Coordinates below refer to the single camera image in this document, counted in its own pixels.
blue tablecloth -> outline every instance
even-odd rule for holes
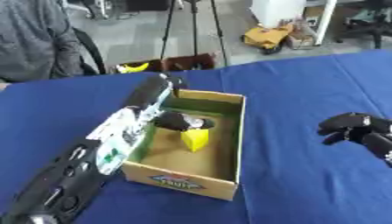
[[[118,109],[146,73],[17,84],[0,94],[0,213],[77,137]],[[246,95],[233,202],[122,176],[76,223],[392,223],[392,170],[364,147],[327,147],[318,123],[349,111],[392,117],[392,52],[264,61],[180,73],[190,88]]]

robotic arm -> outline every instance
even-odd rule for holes
[[[1,224],[67,224],[143,142],[148,125],[170,130],[209,129],[211,121],[163,111],[163,102],[184,87],[180,78],[150,77],[86,138],[56,157],[14,199]]]
[[[324,144],[348,140],[367,147],[392,167],[392,121],[361,113],[346,113],[319,124],[318,133],[328,136]]]

yellow object on floor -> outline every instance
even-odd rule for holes
[[[208,143],[208,129],[190,129],[181,132],[181,139],[191,151],[198,151]]]
[[[265,29],[258,25],[245,33],[243,41],[250,46],[270,49],[277,46],[293,29],[293,24],[285,24],[275,29]]]

person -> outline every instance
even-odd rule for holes
[[[0,89],[79,74],[80,42],[58,0],[0,0]]]

box label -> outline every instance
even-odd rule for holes
[[[158,175],[152,176],[151,179],[157,181],[162,186],[170,186],[182,190],[190,189],[206,189],[202,185],[195,184],[189,180],[189,178],[177,177],[173,175]]]

